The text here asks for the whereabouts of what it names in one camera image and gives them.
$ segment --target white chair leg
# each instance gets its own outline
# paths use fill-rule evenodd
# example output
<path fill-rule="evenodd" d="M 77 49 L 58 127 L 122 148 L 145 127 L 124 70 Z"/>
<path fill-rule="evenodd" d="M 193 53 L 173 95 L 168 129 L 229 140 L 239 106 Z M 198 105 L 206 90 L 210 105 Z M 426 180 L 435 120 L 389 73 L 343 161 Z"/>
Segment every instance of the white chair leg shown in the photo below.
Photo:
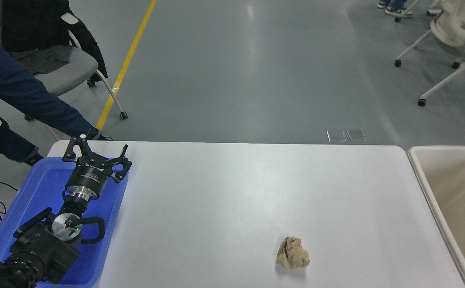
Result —
<path fill-rule="evenodd" d="M 46 129 L 48 129 L 49 133 L 51 133 L 51 135 L 53 135 L 53 137 L 55 137 L 55 139 L 57 141 L 60 141 L 60 138 L 58 137 L 58 135 L 55 133 L 55 130 L 53 130 L 53 128 L 51 128 L 50 126 L 48 126 L 47 124 L 44 124 L 44 126 L 46 126 Z"/>
<path fill-rule="evenodd" d="M 415 40 L 410 46 L 408 46 L 400 55 L 396 57 L 394 60 L 394 66 L 399 67 L 401 65 L 401 57 L 407 54 L 410 50 L 415 48 L 423 39 L 425 39 L 428 35 L 432 33 L 432 30 L 428 30 L 425 34 L 421 35 L 417 40 Z"/>
<path fill-rule="evenodd" d="M 103 80 L 103 83 L 104 85 L 106 86 L 106 88 L 108 89 L 108 92 L 110 93 L 110 95 L 112 95 L 112 98 L 113 98 L 113 101 L 117 104 L 117 106 L 119 107 L 119 110 L 120 110 L 120 118 L 122 120 L 125 120 L 125 119 L 128 119 L 128 115 L 126 113 L 126 111 L 124 111 L 124 109 L 122 108 L 122 105 L 119 103 L 119 101 L 117 100 L 117 96 L 115 95 L 115 93 L 113 93 L 112 91 L 112 88 L 110 88 L 110 84 L 108 84 L 108 81 L 106 80 L 106 78 L 104 77 L 104 75 L 101 73 L 101 71 L 99 71 L 99 69 L 96 70 L 96 73 L 97 75 L 99 75 L 99 78 L 101 78 L 101 80 Z"/>
<path fill-rule="evenodd" d="M 451 81 L 453 78 L 458 76 L 463 71 L 465 71 L 465 63 L 461 64 L 458 70 L 450 74 L 448 77 L 444 78 L 441 82 L 437 83 L 434 87 L 432 87 L 430 90 L 426 91 L 423 95 L 421 95 L 421 97 L 419 97 L 419 100 L 417 101 L 417 104 L 419 106 L 424 106 L 426 103 L 425 99 L 428 96 L 437 91 L 439 88 L 443 87 L 445 84 L 447 84 L 449 81 Z"/>

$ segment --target chair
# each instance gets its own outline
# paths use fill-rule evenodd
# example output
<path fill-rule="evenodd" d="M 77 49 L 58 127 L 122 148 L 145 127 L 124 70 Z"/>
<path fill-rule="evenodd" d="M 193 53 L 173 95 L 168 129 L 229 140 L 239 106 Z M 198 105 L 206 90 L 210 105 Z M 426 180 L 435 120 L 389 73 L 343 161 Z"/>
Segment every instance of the chair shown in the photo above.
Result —
<path fill-rule="evenodd" d="M 78 19 L 75 18 L 71 14 L 66 14 L 62 16 L 62 19 L 67 22 L 68 24 L 75 24 L 78 22 Z M 71 36 L 72 42 L 75 44 L 74 46 L 64 46 L 63 49 L 66 50 L 66 54 L 68 55 L 66 62 L 59 69 L 56 69 L 53 72 L 47 74 L 35 74 L 35 78 L 40 80 L 46 86 L 46 89 L 49 93 L 60 96 L 75 87 L 79 86 L 83 82 L 87 82 L 90 87 L 93 87 L 93 82 L 88 80 L 90 76 L 94 73 L 97 73 L 99 77 L 102 79 L 103 83 L 105 84 L 106 88 L 108 89 L 110 95 L 114 102 L 119 107 L 120 113 L 119 116 L 121 120 L 125 120 L 128 118 L 126 111 L 122 108 L 122 105 L 118 102 L 115 93 L 112 91 L 110 85 L 108 84 L 106 78 L 103 76 L 101 71 L 97 69 L 98 64 L 97 61 L 87 53 L 81 50 L 81 46 L 79 42 L 71 33 L 68 31 L 68 34 Z M 2 39 L 2 0 L 0 0 L 0 43 Z"/>
<path fill-rule="evenodd" d="M 448 54 L 457 57 L 452 67 L 458 69 L 421 95 L 417 102 L 419 106 L 424 106 L 428 96 L 465 71 L 465 0 L 439 0 L 434 3 L 434 7 L 440 8 L 442 10 L 441 14 L 430 22 L 430 30 L 396 57 L 394 66 L 400 67 L 401 57 L 432 34 L 439 47 Z"/>

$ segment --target brown paper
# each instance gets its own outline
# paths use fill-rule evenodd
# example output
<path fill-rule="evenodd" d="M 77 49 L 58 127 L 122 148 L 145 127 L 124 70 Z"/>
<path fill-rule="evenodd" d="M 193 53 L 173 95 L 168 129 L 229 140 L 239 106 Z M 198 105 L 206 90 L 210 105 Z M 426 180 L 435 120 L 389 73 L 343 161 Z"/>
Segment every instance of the brown paper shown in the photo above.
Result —
<path fill-rule="evenodd" d="M 309 253 L 302 246 L 302 240 L 295 237 L 287 237 L 277 253 L 277 263 L 288 269 L 305 268 L 311 263 Z"/>

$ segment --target yellow floor line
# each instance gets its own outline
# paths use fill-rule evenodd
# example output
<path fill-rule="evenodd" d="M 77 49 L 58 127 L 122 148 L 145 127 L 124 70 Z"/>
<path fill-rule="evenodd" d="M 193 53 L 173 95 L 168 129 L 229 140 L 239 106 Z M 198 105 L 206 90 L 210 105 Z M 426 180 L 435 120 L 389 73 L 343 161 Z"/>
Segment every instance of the yellow floor line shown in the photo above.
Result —
<path fill-rule="evenodd" d="M 154 5 L 156 5 L 156 0 L 152 0 L 150 2 L 149 8 L 147 9 L 147 13 L 145 13 L 145 16 L 142 20 L 142 24 L 140 24 L 140 27 L 138 28 L 135 39 L 133 40 L 133 43 L 131 44 L 130 51 L 128 52 L 128 55 L 126 56 L 124 63 L 122 64 L 122 68 L 120 68 L 119 76 L 117 76 L 117 80 L 115 81 L 115 84 L 113 85 L 113 88 L 112 88 L 112 91 L 115 93 L 115 95 L 117 95 L 117 93 L 119 92 L 120 84 L 122 83 L 122 80 L 124 79 L 124 75 L 126 74 L 126 71 L 128 71 L 131 58 L 133 57 L 133 54 L 135 54 L 135 50 L 138 46 L 138 42 L 140 42 L 140 38 L 142 38 L 145 25 L 147 24 L 147 21 L 149 21 L 149 17 L 150 17 L 150 14 L 152 13 L 152 10 L 154 9 Z M 108 118 L 108 114 L 110 113 L 110 109 L 112 109 L 112 104 L 113 104 L 113 98 L 112 98 L 112 95 L 110 95 L 108 96 L 108 100 L 106 101 L 103 111 L 101 112 L 101 117 L 99 117 L 99 121 L 97 121 L 97 125 L 96 125 L 97 129 L 99 130 L 103 129 L 104 123 L 106 122 L 106 119 Z"/>

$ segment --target sneaker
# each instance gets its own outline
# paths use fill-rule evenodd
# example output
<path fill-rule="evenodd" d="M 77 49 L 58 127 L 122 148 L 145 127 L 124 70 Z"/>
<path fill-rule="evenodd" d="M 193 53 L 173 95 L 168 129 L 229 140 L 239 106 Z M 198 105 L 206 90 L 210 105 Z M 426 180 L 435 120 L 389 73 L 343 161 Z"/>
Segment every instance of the sneaker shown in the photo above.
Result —
<path fill-rule="evenodd" d="M 44 157 L 42 157 L 42 155 L 40 155 L 39 153 L 33 155 L 32 157 L 26 159 L 24 162 L 30 166 L 33 166 L 35 163 L 39 162 L 40 160 L 44 159 Z"/>
<path fill-rule="evenodd" d="M 385 1 L 380 0 L 379 3 L 377 4 L 377 8 L 379 9 L 384 9 L 387 6 L 389 6 L 389 1 L 385 2 Z"/>
<path fill-rule="evenodd" d="M 99 137 L 96 139 L 97 141 L 113 141 L 112 137 L 104 137 L 103 135 L 99 135 Z"/>
<path fill-rule="evenodd" d="M 402 17 L 402 18 L 409 18 L 409 17 L 412 17 L 414 15 L 414 13 L 412 13 L 412 11 L 406 11 L 405 8 L 404 9 L 394 10 L 394 9 L 391 8 L 391 5 L 387 6 L 386 14 L 391 15 L 391 16 L 396 16 L 396 17 Z"/>

